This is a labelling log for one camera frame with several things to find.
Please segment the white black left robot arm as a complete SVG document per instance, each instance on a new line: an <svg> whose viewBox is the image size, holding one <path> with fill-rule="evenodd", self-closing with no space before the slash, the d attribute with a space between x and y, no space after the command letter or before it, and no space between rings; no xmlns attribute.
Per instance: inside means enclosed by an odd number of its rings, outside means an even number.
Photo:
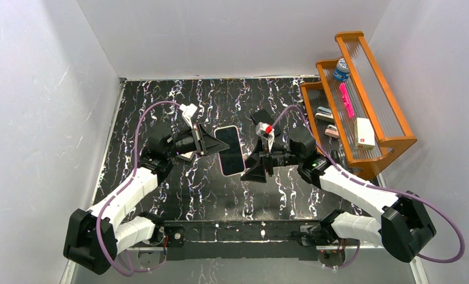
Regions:
<svg viewBox="0 0 469 284"><path fill-rule="evenodd" d="M202 124L193 124L177 134L167 122L156 125L137 153L137 167L131 175L97 204L71 214L64 257L97 275L117 267L115 260L120 253L152 239L158 216L144 213L128 222L124 218L168 177L172 159L186 153L208 156L228 149L227 143L209 134Z"/></svg>

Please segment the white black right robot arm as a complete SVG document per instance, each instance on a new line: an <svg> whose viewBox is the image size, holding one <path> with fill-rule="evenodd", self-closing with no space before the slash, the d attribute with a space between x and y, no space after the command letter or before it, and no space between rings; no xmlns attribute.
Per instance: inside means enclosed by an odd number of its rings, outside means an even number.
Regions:
<svg viewBox="0 0 469 284"><path fill-rule="evenodd" d="M410 192L391 193L374 188L369 181L351 174L333 159L320 154L314 137L297 133L289 148L274 141L274 129L261 122L255 128L255 150L246 160L242 181L266 183L277 167L296 166L299 176L319 189L341 196L368 215L334 210L318 229L301 235L319 242L356 239L384 247L395 259L408 263L433 239L436 229L424 207Z"/></svg>

